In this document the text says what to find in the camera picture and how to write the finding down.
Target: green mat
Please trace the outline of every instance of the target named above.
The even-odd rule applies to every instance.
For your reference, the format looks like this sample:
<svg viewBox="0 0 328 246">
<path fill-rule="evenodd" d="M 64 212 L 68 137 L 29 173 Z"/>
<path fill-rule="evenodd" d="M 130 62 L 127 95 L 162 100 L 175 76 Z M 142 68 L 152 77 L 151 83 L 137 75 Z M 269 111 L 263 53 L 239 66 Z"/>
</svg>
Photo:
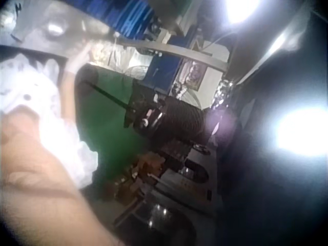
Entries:
<svg viewBox="0 0 328 246">
<path fill-rule="evenodd" d="M 116 72 L 98 69 L 98 86 L 128 103 L 132 79 Z M 113 179 L 129 166 L 146 147 L 145 140 L 131 127 L 123 128 L 125 110 L 103 95 L 93 91 L 77 107 L 77 125 L 81 139 L 99 154 L 99 166 L 94 183 L 101 185 Z"/>
</svg>

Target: cable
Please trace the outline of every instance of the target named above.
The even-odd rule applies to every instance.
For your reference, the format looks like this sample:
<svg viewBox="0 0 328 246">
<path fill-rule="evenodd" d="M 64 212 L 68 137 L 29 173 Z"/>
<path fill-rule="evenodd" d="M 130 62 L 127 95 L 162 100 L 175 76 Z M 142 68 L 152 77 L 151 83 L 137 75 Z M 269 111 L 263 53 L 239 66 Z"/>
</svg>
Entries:
<svg viewBox="0 0 328 246">
<path fill-rule="evenodd" d="M 217 40 L 215 40 L 214 42 L 211 42 L 209 45 L 203 47 L 200 51 L 203 51 L 204 49 L 207 49 L 207 48 L 210 47 L 211 45 L 213 45 L 213 44 L 219 42 L 221 39 L 223 39 L 223 38 L 225 38 L 225 37 L 230 36 L 231 34 L 236 34 L 236 33 L 235 33 L 235 32 L 228 32 L 227 34 L 225 34 L 225 35 L 219 37 L 219 38 L 218 38 Z"/>
</svg>

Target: bright light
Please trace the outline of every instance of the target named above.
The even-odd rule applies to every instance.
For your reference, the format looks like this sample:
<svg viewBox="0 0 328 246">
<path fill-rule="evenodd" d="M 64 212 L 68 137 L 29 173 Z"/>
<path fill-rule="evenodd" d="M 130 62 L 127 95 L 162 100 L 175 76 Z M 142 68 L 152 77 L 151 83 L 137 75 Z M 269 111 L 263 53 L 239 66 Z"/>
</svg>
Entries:
<svg viewBox="0 0 328 246">
<path fill-rule="evenodd" d="M 52 33 L 57 34 L 57 35 L 60 35 L 64 32 L 64 30 L 60 26 L 57 26 L 57 25 L 54 25 L 54 24 L 49 24 L 48 25 L 48 30 L 49 30 L 49 32 L 52 32 Z"/>
<path fill-rule="evenodd" d="M 5 19 L 5 25 L 11 24 L 14 22 L 14 17 L 13 16 L 7 16 L 7 18 Z"/>
<path fill-rule="evenodd" d="M 228 18 L 231 24 L 247 19 L 257 8 L 259 0 L 226 0 Z"/>
<path fill-rule="evenodd" d="M 277 50 L 280 49 L 280 47 L 283 45 L 283 43 L 285 43 L 286 41 L 286 37 L 284 34 L 280 35 L 276 41 L 273 43 L 273 45 L 271 46 L 269 52 L 270 54 L 275 53 Z"/>
<path fill-rule="evenodd" d="M 279 125 L 278 146 L 306 156 L 327 154 L 327 111 L 305 109 L 288 115 Z"/>
</svg>

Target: white wall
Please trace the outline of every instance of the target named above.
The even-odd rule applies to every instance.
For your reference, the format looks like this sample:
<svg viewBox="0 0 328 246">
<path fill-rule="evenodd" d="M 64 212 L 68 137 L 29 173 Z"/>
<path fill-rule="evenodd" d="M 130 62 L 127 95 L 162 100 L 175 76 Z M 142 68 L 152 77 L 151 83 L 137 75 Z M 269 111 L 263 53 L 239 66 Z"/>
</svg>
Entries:
<svg viewBox="0 0 328 246">
<path fill-rule="evenodd" d="M 204 47 L 209 44 L 210 42 L 205 41 Z M 213 54 L 212 57 L 214 58 L 220 59 L 225 62 L 228 61 L 229 51 L 225 46 L 213 44 L 207 49 L 204 49 L 203 51 L 206 53 Z M 201 104 L 202 109 L 211 106 L 216 88 L 218 87 L 221 77 L 222 77 L 222 72 L 214 70 L 213 68 L 207 68 L 204 79 L 199 87 L 199 90 L 194 91 Z M 191 98 L 189 97 L 182 98 L 182 100 L 187 103 L 190 103 L 189 99 Z"/>
</svg>

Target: white lace fabric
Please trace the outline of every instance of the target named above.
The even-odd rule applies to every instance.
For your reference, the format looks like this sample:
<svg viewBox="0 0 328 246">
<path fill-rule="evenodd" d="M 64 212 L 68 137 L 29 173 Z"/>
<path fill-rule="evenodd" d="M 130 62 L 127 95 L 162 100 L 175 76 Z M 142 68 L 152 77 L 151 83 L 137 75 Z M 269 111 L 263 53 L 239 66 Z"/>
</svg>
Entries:
<svg viewBox="0 0 328 246">
<path fill-rule="evenodd" d="M 56 156 L 81 189 L 92 183 L 92 173 L 98 167 L 98 153 L 80 140 L 76 124 L 60 117 L 60 97 L 52 66 L 34 69 L 28 59 L 19 54 L 0 64 L 1 111 L 10 113 L 25 106 L 39 116 L 39 135 L 42 145 Z"/>
</svg>

